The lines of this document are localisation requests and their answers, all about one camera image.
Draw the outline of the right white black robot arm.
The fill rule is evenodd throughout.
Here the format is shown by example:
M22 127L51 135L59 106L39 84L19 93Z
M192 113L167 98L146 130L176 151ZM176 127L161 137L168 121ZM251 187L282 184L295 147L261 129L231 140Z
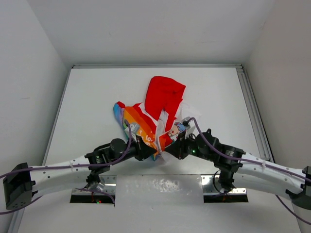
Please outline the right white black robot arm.
M220 143L211 130L197 135L180 133L165 151L179 160L188 155L210 161L220 170L218 182L228 191L245 187L271 193L294 205L311 208L311 168L296 169L260 159L242 149Z

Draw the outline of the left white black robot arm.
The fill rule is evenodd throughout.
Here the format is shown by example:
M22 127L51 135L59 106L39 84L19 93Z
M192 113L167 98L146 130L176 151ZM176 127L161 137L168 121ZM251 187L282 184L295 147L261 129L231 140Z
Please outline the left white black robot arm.
M73 188L89 189L100 182L99 175L109 171L112 165L130 158L143 161L155 153L155 148L135 136L127 142L113 139L84 156L54 165L18 164L12 171L1 175L5 208L11 213L50 193Z

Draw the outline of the rainbow red child jacket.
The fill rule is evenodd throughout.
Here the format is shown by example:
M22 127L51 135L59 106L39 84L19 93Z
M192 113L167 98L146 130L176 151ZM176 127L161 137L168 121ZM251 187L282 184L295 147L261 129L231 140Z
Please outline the rainbow red child jacket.
M149 82L145 101L126 106L118 101L113 106L116 121L124 130L130 123L140 126L136 135L157 152L152 160L161 157L164 149L174 143L180 133L193 133L182 121L186 117L200 117L199 112L183 100L186 86L172 78L154 76Z

